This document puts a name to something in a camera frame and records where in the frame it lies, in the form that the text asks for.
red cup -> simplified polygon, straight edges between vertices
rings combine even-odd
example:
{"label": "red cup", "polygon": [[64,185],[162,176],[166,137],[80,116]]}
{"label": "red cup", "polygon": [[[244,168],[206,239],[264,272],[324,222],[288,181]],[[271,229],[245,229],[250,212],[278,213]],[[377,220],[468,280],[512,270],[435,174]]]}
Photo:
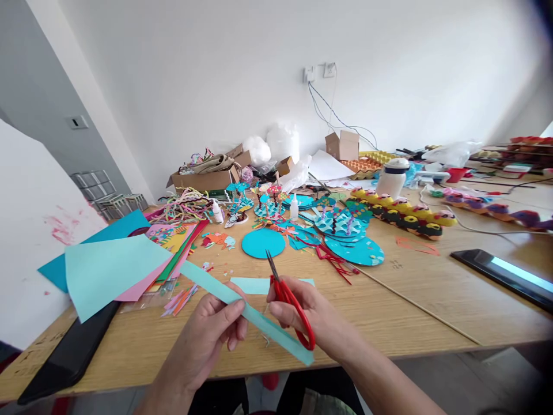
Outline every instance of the red cup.
{"label": "red cup", "polygon": [[470,169],[459,169],[459,168],[451,168],[448,170],[448,173],[451,175],[447,183],[458,183],[466,172],[470,171]]}

forearm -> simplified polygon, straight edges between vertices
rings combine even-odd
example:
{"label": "forearm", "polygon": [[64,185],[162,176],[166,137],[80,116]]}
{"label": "forearm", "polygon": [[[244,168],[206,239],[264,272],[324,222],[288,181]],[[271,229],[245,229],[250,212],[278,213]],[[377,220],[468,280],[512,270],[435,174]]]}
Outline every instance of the forearm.
{"label": "forearm", "polygon": [[135,415],[187,414],[194,398],[194,392],[183,387],[179,374],[166,360],[148,388],[146,396],[135,411]]}
{"label": "forearm", "polygon": [[365,341],[340,362],[374,415],[445,413],[394,363]]}

cardboard box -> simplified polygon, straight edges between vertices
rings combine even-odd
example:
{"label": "cardboard box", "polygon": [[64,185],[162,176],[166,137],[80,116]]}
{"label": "cardboard box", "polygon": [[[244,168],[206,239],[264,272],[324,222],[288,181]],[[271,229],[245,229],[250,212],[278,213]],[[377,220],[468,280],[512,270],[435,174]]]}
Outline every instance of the cardboard box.
{"label": "cardboard box", "polygon": [[359,159],[359,134],[349,131],[340,131],[340,138],[336,133],[327,135],[327,153],[337,160]]}
{"label": "cardboard box", "polygon": [[[232,157],[234,161],[242,167],[249,165],[252,161],[249,156],[249,151],[243,151],[242,144],[229,151],[226,155]],[[228,170],[200,175],[180,175],[179,172],[176,171],[169,177],[166,187],[174,184],[177,193],[181,194],[183,192],[183,188],[185,187],[193,187],[198,191],[219,190],[225,189],[229,184],[238,183],[239,181],[240,175],[238,174],[236,167],[233,165]]]}
{"label": "cardboard box", "polygon": [[278,174],[282,177],[288,173],[290,173],[290,169],[294,166],[294,160],[292,160],[292,156],[286,157],[284,160],[281,160],[276,165],[276,171],[278,171]]}

glue bottle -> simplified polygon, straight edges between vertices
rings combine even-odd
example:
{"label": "glue bottle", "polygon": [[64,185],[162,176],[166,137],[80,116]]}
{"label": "glue bottle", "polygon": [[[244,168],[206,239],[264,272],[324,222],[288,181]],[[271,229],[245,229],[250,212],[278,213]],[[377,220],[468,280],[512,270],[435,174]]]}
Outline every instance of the glue bottle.
{"label": "glue bottle", "polygon": [[296,194],[294,193],[294,198],[290,202],[290,220],[298,220],[299,213],[300,208],[298,208],[298,199],[296,199]]}
{"label": "glue bottle", "polygon": [[213,212],[213,216],[215,217],[215,223],[222,224],[223,223],[223,213],[221,212],[221,208],[219,205],[217,205],[217,202],[213,200],[213,206],[211,207],[211,211]]}
{"label": "glue bottle", "polygon": [[388,193],[392,200],[399,197],[403,185],[405,184],[406,174],[409,170],[409,161],[402,158],[392,159],[380,171],[380,178],[376,185],[376,193],[381,195]]}

electrical outlet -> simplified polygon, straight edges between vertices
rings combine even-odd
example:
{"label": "electrical outlet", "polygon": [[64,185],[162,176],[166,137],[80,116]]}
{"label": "electrical outlet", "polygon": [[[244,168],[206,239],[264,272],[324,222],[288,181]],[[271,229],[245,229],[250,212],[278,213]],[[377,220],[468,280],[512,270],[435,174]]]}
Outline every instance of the electrical outlet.
{"label": "electrical outlet", "polygon": [[334,78],[336,76],[336,62],[327,62],[324,64],[324,78]]}
{"label": "electrical outlet", "polygon": [[82,115],[67,117],[65,121],[67,121],[69,128],[72,130],[84,130],[88,128],[88,124]]}
{"label": "electrical outlet", "polygon": [[304,83],[315,81],[315,67],[306,66],[304,68]]}

